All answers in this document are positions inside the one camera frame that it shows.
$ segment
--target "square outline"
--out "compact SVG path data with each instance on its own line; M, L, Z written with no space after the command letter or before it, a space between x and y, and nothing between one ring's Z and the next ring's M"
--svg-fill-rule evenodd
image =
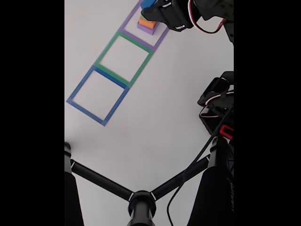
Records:
M145 45L147 48L151 49L152 51L156 51L156 49L159 47L159 45L161 44L161 42L163 41L163 39L165 38L165 36L167 35L169 28L167 27L165 29L165 31L163 31L163 33L161 34L160 38L158 39L158 41L156 42L156 44L154 46L152 46L151 44L147 43L146 41L138 38L137 36L133 35L132 33L128 32L125 27L127 25L127 23L130 21L130 19L133 17L133 15L135 14L135 12L138 10L138 8L140 7L140 4L143 2L143 0L139 0L138 3L135 5L135 7L132 9L131 13L127 16L126 20L122 23L122 25L120 26L120 28L118 29L118 31L126 34L127 36L131 37L132 39L136 40L137 42Z
M112 109L109 111L108 115L105 117L104 120L100 119L99 117L97 117L96 115L94 115L93 113L91 113L90 111L88 111L87 109L83 108L82 106L80 106L79 104L77 104L77 103L75 103L73 101L74 97L76 96L76 94L78 93L78 91L81 89L81 87L85 84L85 82L87 81L87 79L89 78L89 76L91 75L91 73L93 71L96 71L100 75L102 75L105 78L111 80L116 85L118 85L118 86L120 86L120 87L122 87L124 89L124 91L122 92L122 94L120 95L120 97L118 98L118 100L116 101L116 103L114 104L114 106L112 107ZM83 77L83 79L80 81L80 83L77 85L77 87L72 92L72 94L70 95L70 97L67 99L66 102L69 103L70 105L72 105L73 107L75 107L76 109L80 110L81 112L83 112L85 115L89 116L90 118L94 119L98 123L100 123L103 126L105 126L107 124L108 120L111 118L111 116L116 111L117 107L119 106L119 104L121 103L121 101L123 100L123 98L126 96L126 94L129 91L129 89L130 89L129 87L127 87L125 84L123 84L122 82L120 82L116 78L110 76L108 73L102 71L101 69L97 68L96 66L92 66L89 69L89 71L86 73L86 75Z
M112 47L112 45L114 44L114 42L116 41L116 39L118 37L122 37L126 40L128 40L129 42L133 43L134 45L142 48L143 50L145 50L146 52L148 52L149 54L147 55L146 59L143 61L143 63L141 64L141 66L139 67L138 71L135 73L135 75L133 76L133 78L131 79L131 81L127 81L124 78L122 78L120 75L114 73L113 71L111 71L110 69L108 69L107 67L101 65L99 62L104 58L104 56L107 54L107 52L109 51L109 49ZM109 74L110 76L112 76L113 78L119 80L121 83L123 83L124 85L128 86L128 87L132 87L132 85L135 83L135 81L137 80L137 78L139 77L139 75L141 74L142 70L145 68L145 66L147 65L148 61L151 59L152 55L154 54L154 51L152 51L151 49L147 48L146 46L144 46L143 44L139 43L138 41L136 41L135 39L132 39L131 37L127 36L126 34L123 34L120 31L117 31L113 38L110 40L109 44L104 48L104 50L102 51L102 53L100 54L100 56L95 60L94 62L94 66L97 67L98 69L102 70L103 72L106 72L107 74Z

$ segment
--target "green tape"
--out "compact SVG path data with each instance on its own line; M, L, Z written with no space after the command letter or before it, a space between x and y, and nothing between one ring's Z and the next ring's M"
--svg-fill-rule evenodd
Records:
M130 41L131 43L133 43L134 45L142 48L143 50L147 51L149 54L146 57L146 59L144 60L144 62L142 63L142 65L139 67L138 71L136 72L136 74L134 75L134 77L131 79L131 81L127 81L124 78L122 78L121 76L117 75L116 73L114 73L113 71L111 71L110 69L106 68L105 66L101 65L100 62L103 59L103 57L107 54L107 52L109 51L109 49L112 47L112 45L114 44L114 42L116 41L116 39L121 36L124 39ZM132 39L131 37L127 36L124 33L121 32L116 32L113 36L113 38L110 40L110 42L108 43L108 45L104 48L104 50L102 51L102 53L100 54L100 56L97 58L97 60L94 62L94 66L96 66L97 68L103 70L104 72L108 73L110 76L112 76L113 78L117 79L118 81L122 82L123 84L125 84L126 86L128 86L129 88L132 87L132 85L135 83L135 81L137 80L137 78L139 77L139 75L141 74L142 70L145 68L145 66L147 65L147 63L149 62L150 58L152 57L152 55L154 54L154 52L147 48L146 46L144 46L143 44L137 42L136 40Z
M146 59L144 60L144 62L142 63L142 65L139 67L138 71L136 72L136 74L134 75L134 77L132 78L132 80L127 85L128 87L130 87L130 88L132 87L132 85L138 79L139 75L141 74L141 72L143 71L143 69L145 68L145 66L147 65L147 63L149 62L149 60L151 59L151 57L152 57L153 54L154 54L154 52L150 52L149 53L149 55L146 57Z
M127 80L125 80L121 76L117 75L116 73L114 73L110 69L106 68L105 66L103 66L101 64L98 64L98 65L95 65L95 66L98 67L100 70L103 70L104 72L108 73L110 76L112 76L113 78L117 79L118 81L122 82L126 86L128 86L129 82Z
M145 47L144 45L142 45L141 43L137 42L135 39L132 39L131 37L127 36L124 33L120 33L120 36L125 38L126 40L130 41L131 43L139 46L140 48L144 49L146 52L152 52L152 50L150 50L149 48Z

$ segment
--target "toy block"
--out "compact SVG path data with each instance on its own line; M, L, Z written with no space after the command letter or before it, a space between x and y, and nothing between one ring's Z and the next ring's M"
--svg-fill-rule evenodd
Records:
M156 0L143 0L143 2L140 4L141 8L148 8L151 7L152 4L155 3Z
M154 29L156 23L157 23L156 21L148 21L148 20L142 19L141 17L139 18L139 24L141 24L145 27L151 28L151 29Z
M155 33L155 31L156 31L156 29L157 29L158 26L159 26L159 23L156 23L154 29L151 29L151 28L148 28L148 27L145 27L145 26L139 24L139 22L137 23L137 27L140 30L142 30L142 31L144 31L144 32L146 32L148 34L151 34L151 35L153 35Z
M143 19L143 20L147 20L142 14L141 14L141 18Z

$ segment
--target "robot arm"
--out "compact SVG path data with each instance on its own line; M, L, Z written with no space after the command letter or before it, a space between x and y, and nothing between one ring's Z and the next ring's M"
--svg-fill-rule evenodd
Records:
M150 21L165 23L169 29L181 32L192 28L188 13L189 0L157 0L141 14ZM214 16L225 19L223 24L230 41L234 44L234 0L191 0L191 16L194 21L201 17L209 20Z

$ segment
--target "blue block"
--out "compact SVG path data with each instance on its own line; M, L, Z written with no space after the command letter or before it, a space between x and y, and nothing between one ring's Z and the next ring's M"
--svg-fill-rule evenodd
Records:
M141 8L148 8L151 7L152 4L155 3L156 0L143 0L143 2L141 3Z

